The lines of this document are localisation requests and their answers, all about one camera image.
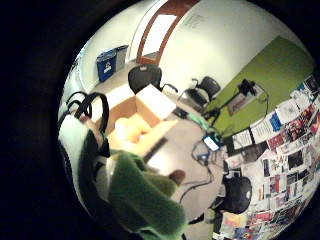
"white wall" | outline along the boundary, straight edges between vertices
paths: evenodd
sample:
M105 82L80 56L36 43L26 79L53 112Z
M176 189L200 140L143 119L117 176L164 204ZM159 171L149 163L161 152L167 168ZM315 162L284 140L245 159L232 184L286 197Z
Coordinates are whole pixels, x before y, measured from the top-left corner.
M90 42L84 49L83 57L80 61L81 80L84 83L84 88L86 90L91 90L99 83L96 58L103 51L107 51L121 45L129 45L126 59L129 59L129 55L131 56L131 59L136 58L138 49L136 44L138 41L136 40L136 42L133 42L134 36L139 35L139 33L137 33L137 29L146 12L148 12L150 8L153 9L155 4L156 10L161 6L157 2L163 4L165 1L144 0L127 8L105 23L90 39Z
M191 78L208 75L224 87L278 35L304 48L283 23L253 4L202 0L169 38L159 65L163 82L182 92L193 85Z
M167 0L144 0L119 13L92 37L80 61L85 89L98 84L97 56L120 45L129 45L126 61L136 58L145 27ZM221 87L278 35L305 49L278 19L240 0L201 0L183 17L169 38L160 61L163 82L182 92L191 78L208 75Z

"blue recycling bin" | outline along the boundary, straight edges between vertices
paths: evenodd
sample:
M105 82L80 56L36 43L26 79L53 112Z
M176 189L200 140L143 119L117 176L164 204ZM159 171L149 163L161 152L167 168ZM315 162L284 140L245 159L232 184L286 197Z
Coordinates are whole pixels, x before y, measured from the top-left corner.
M108 52L103 52L97 57L97 68L99 81L104 82L112 76L116 68L117 51L112 49Z

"green wall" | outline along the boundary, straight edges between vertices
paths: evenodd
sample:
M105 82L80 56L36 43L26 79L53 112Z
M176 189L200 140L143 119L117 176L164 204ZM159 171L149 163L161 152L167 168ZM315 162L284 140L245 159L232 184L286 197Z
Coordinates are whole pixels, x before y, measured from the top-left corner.
M246 78L255 81L269 93L268 112L271 112L277 104L290 98L289 94L311 74L313 67L313 59L304 50L287 39L277 37L240 71L216 100L208 105L207 110L222 105ZM229 116L226 107L214 126L219 131L231 128L232 131L228 131L226 137L262 118L265 110L266 103L259 103L258 100L254 100L233 116Z

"trash bin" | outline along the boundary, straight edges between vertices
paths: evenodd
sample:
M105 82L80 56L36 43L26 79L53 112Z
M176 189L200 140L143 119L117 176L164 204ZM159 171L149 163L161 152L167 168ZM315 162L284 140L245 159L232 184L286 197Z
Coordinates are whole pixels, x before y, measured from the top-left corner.
M123 45L116 48L116 72L124 67L128 47L129 45Z
M100 82L106 81L115 72L116 55L116 50L112 49L108 52L101 53L97 57L97 68Z

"black office chair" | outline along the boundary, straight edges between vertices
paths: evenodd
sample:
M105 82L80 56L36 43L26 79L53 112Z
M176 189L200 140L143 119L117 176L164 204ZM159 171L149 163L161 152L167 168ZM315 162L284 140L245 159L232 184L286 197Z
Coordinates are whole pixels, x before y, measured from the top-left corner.
M188 88L186 89L179 97L179 99L182 97L182 95L185 93L188 98L190 98L199 108L199 111L202 112L205 106L215 99L215 95L220 91L219 84L211 77L204 77L201 83L199 83L198 79L193 78L192 81L196 81L197 84L194 88ZM203 96L199 89L202 89L207 94L207 98Z
M149 84L155 86L159 91L162 91L165 86L168 86L172 88L176 93L178 92L178 89L169 83L166 83L161 87L161 77L161 68L153 64L143 64L134 67L129 71L128 81L129 86L134 94L138 93Z
M218 197L211 208L225 210L234 214L243 213L250 205L252 196L251 181L247 177L223 178L226 195Z

